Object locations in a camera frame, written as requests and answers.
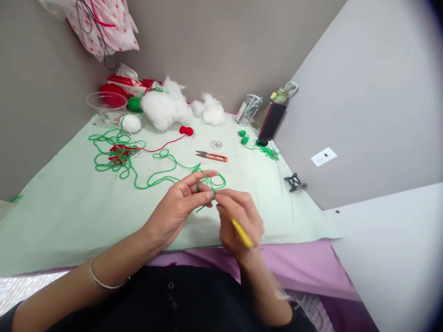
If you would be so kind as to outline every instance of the gray wall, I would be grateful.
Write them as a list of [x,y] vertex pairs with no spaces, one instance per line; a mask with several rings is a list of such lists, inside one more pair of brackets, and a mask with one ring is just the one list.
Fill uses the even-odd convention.
[[131,0],[140,51],[118,59],[141,78],[167,74],[237,113],[247,93],[284,86],[346,0]]
[[[443,181],[442,39],[419,1],[348,0],[275,142],[322,209]],[[311,160],[330,147],[334,160]]]
[[37,1],[0,5],[0,199],[18,195],[92,115],[109,71]]

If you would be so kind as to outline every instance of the light green cloth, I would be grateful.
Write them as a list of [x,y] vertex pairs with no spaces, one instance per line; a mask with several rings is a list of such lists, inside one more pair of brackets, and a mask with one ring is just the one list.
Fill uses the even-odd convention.
[[[159,133],[144,115],[140,119],[142,130],[134,136],[146,141],[147,149],[155,150],[181,136],[178,124]],[[29,182],[23,198],[0,222],[0,276],[84,262],[139,229],[171,186],[165,181],[139,190],[134,188],[133,173],[121,180],[116,172],[97,172],[93,162],[97,149],[88,137],[107,129],[93,125],[95,120],[94,117],[85,125]],[[226,116],[225,120],[221,127],[210,127],[194,119],[190,126],[195,129],[195,137],[186,136],[167,148],[181,164],[191,167],[202,163],[202,169],[218,170],[227,188],[249,192],[264,220],[262,243],[337,238],[335,227],[303,190],[289,193],[283,178],[293,172],[283,157],[274,161],[260,150],[246,149],[237,134],[245,128],[232,117]],[[248,145],[252,146],[254,131],[246,130],[251,136]],[[223,149],[214,150],[212,139],[222,141]],[[196,150],[227,156],[228,161],[198,157]],[[139,173],[139,185],[143,185],[152,173],[171,168],[173,162],[144,153],[133,160],[133,165]],[[183,178],[189,173],[178,167],[159,177]],[[218,246],[219,227],[215,208],[193,212],[168,250]]]

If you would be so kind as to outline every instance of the white wall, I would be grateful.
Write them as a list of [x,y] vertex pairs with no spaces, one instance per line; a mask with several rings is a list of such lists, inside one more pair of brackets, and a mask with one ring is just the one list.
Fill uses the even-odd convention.
[[325,212],[343,236],[332,246],[381,332],[428,331],[443,295],[442,202],[440,183]]
[[[421,0],[348,0],[275,142],[322,209],[443,181],[443,41]],[[338,157],[316,167],[331,147]]]

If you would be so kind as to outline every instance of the silver bangle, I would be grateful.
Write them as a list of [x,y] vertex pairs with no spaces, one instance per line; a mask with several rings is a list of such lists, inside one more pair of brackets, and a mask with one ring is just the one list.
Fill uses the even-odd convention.
[[95,256],[92,260],[91,260],[91,264],[89,265],[89,276],[91,277],[91,280],[94,282],[94,284],[96,284],[97,286],[100,286],[101,288],[104,289],[108,289],[108,290],[112,290],[112,289],[117,289],[120,288],[121,286],[123,286],[124,284],[126,284],[126,282],[131,279],[131,277],[129,277],[124,283],[122,283],[121,285],[118,286],[109,286],[109,285],[105,285],[103,282],[101,282],[99,279],[97,279],[97,277],[94,275],[94,273],[92,272],[92,264],[94,263],[94,260],[97,258],[97,256]]

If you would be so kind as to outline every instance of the electrical socket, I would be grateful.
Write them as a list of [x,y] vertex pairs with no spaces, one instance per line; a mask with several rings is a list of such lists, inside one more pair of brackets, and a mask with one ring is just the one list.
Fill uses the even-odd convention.
[[317,167],[323,165],[324,163],[327,163],[330,160],[333,160],[337,155],[334,151],[332,151],[331,148],[326,148],[322,152],[317,153],[315,156],[311,158],[311,160],[314,162]]

